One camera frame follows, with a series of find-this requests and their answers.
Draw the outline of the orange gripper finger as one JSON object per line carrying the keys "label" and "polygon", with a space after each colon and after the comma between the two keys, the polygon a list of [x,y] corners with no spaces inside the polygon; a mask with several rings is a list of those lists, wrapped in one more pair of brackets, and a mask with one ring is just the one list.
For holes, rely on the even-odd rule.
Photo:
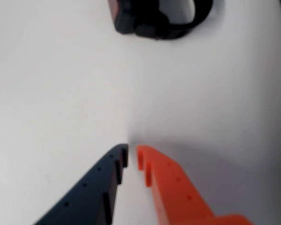
{"label": "orange gripper finger", "polygon": [[161,225],[250,225],[243,215],[215,215],[180,164],[160,151],[137,146],[138,169],[151,188]]}

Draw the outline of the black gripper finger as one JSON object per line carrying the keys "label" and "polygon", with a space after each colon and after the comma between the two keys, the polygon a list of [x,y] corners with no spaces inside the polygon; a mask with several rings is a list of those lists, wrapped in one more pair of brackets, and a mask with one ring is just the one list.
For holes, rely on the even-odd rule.
{"label": "black gripper finger", "polygon": [[110,149],[36,224],[112,224],[117,187],[128,166],[128,149],[126,143]]}

